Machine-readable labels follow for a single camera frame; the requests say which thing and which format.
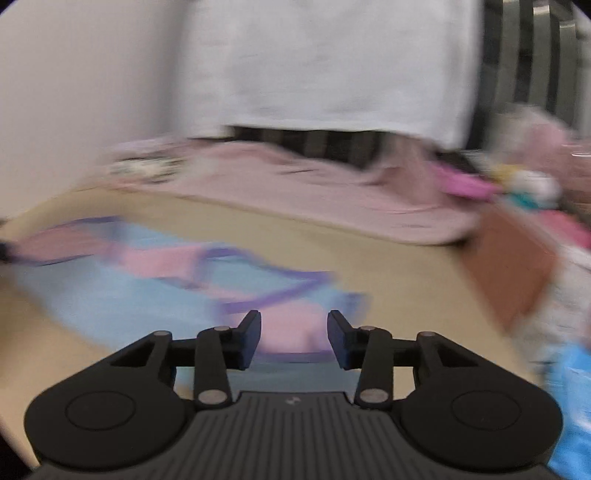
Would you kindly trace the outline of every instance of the white fabric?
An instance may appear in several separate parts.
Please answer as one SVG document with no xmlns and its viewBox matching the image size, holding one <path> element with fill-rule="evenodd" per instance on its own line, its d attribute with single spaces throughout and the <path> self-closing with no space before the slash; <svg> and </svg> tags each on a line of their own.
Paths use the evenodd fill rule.
<svg viewBox="0 0 591 480">
<path fill-rule="evenodd" d="M 178 132 L 383 130 L 459 147 L 478 84 L 476 0 L 199 0 Z"/>
</svg>

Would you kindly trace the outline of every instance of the hanging white fabric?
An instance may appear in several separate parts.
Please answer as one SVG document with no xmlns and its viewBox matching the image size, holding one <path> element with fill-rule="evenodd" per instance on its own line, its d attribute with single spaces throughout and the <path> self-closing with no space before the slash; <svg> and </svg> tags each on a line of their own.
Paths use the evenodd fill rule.
<svg viewBox="0 0 591 480">
<path fill-rule="evenodd" d="M 475 0 L 199 0 L 177 131 L 381 130 L 462 146 L 482 38 Z"/>
</svg>

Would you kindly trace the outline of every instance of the wall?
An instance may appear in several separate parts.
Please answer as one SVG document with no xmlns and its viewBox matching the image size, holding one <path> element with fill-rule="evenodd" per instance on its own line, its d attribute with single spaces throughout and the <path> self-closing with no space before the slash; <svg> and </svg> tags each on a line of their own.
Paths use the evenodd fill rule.
<svg viewBox="0 0 591 480">
<path fill-rule="evenodd" d="M 166 132 L 190 0 L 17 0 L 0 16 L 0 218 Z"/>
</svg>

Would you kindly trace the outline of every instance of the light blue cloth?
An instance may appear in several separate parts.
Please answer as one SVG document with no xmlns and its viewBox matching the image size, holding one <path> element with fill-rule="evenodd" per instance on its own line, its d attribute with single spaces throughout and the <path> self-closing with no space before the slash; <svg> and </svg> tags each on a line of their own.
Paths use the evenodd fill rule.
<svg viewBox="0 0 591 480">
<path fill-rule="evenodd" d="M 550 369 L 547 388 L 564 416 L 564 429 L 548 466 L 567 480 L 591 479 L 591 355 L 565 346 Z"/>
<path fill-rule="evenodd" d="M 104 236 L 105 224 L 85 225 Z M 188 244 L 139 225 L 120 223 L 118 241 L 134 248 Z M 212 248 L 232 249 L 225 244 Z M 257 263 L 244 255 L 213 258 L 208 281 L 216 287 L 264 296 L 292 288 L 300 281 Z M 14 265 L 17 283 L 38 298 L 52 317 L 88 339 L 120 349 L 155 330 L 170 330 L 174 338 L 192 338 L 220 324 L 220 305 L 199 291 L 190 291 L 158 279 L 136 278 L 99 257 L 83 257 L 51 265 Z M 328 312 L 339 309 L 355 322 L 362 296 L 324 283 L 302 294 Z M 179 369 L 177 382 L 190 384 L 192 369 Z M 241 390 L 354 392 L 357 372 L 345 372 L 335 360 L 321 363 L 284 363 L 255 355 L 250 369 L 229 372 L 234 395 Z"/>
</svg>

